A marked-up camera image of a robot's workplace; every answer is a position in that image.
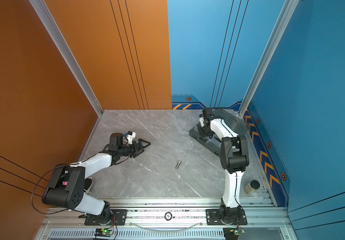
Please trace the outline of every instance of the blue wall panel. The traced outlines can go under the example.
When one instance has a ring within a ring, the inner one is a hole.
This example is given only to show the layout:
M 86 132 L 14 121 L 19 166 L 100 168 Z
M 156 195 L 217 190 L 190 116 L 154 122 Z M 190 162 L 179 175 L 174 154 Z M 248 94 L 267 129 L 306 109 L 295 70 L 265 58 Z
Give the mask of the blue wall panel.
M 345 239 L 345 222 L 295 231 L 299 240 Z
M 345 1 L 299 1 L 253 104 L 291 178 L 291 220 L 345 207 L 344 194 L 301 208 L 345 191 Z M 329 239 L 321 231 L 343 223 L 312 226 L 334 220 L 345 209 L 294 226 L 311 227 L 300 240 Z
M 193 95 L 209 107 L 220 66 L 212 106 L 219 90 L 216 103 L 218 107 L 223 88 L 225 90 L 220 107 L 230 107 L 242 99 L 283 3 L 284 0 L 249 0 L 247 6 L 247 0 L 169 0 L 172 94 Z M 245 10 L 240 36 L 237 38 Z M 230 23 L 225 37 L 229 17 Z M 223 42 L 225 44 L 220 61 Z

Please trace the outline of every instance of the orange wall panel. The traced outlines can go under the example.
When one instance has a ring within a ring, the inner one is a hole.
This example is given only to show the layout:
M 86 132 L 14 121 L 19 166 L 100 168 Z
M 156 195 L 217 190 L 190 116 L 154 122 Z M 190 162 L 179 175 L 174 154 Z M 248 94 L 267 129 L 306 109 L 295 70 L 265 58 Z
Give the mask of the orange wall panel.
M 170 109 L 167 1 L 45 0 L 103 109 Z
M 0 156 L 10 162 L 0 157 L 0 239 L 34 238 L 44 218 L 30 205 L 38 175 L 77 161 L 96 120 L 30 2 L 1 0 Z
M 167 1 L 127 0 L 127 7 L 149 109 L 171 109 Z
M 0 240 L 35 237 L 44 215 L 32 209 L 30 197 L 30 193 L 0 182 Z M 42 212 L 48 209 L 38 196 L 34 196 L 34 203 Z

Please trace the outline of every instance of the robotic arm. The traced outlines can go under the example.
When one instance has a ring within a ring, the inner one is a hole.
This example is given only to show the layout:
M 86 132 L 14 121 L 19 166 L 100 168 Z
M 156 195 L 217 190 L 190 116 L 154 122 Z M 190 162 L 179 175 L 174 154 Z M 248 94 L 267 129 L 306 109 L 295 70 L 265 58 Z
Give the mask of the robotic arm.
M 221 140 L 220 162 L 225 170 L 226 183 L 219 213 L 223 223 L 231 224 L 243 211 L 239 195 L 243 173 L 250 163 L 247 138 L 233 132 L 222 118 L 214 116 L 211 108 L 203 110 L 199 122 L 201 127 L 198 132 L 201 137 L 213 137 L 216 134 Z
M 139 156 L 151 145 L 142 139 L 136 142 L 135 135 L 131 131 L 126 134 L 113 133 L 109 144 L 97 155 L 84 161 L 55 167 L 42 195 L 42 202 L 86 213 L 85 217 L 93 218 L 101 225 L 107 224 L 112 218 L 110 203 L 84 193 L 84 180 L 99 170 L 118 164 L 117 161 L 122 156 Z

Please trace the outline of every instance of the marble floor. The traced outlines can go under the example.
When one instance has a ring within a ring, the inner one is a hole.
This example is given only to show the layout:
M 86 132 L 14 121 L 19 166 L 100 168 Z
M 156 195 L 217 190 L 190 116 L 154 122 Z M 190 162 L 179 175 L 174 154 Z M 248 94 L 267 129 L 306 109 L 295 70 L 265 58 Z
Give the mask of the marble floor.
M 151 142 L 134 159 L 92 175 L 91 195 L 97 198 L 204 197 L 221 198 L 225 171 L 219 157 L 195 139 L 189 130 L 201 110 L 105 110 L 84 154 L 84 159 L 103 150 L 113 132 L 136 132 L 136 140 Z M 176 170 L 177 161 L 181 161 Z M 262 183 L 255 164 L 250 164 L 242 187 L 251 180 Z M 257 190 L 241 197 L 261 197 Z

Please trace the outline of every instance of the metal screw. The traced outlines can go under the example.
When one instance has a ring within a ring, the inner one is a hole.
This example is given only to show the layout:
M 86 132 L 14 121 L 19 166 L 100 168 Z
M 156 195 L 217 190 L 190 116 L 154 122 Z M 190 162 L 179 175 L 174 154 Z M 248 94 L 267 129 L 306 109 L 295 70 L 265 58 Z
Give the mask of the metal screw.
M 181 163 L 182 163 L 181 161 L 178 161 L 178 164 L 176 165 L 175 169 L 178 169 L 178 167 Z

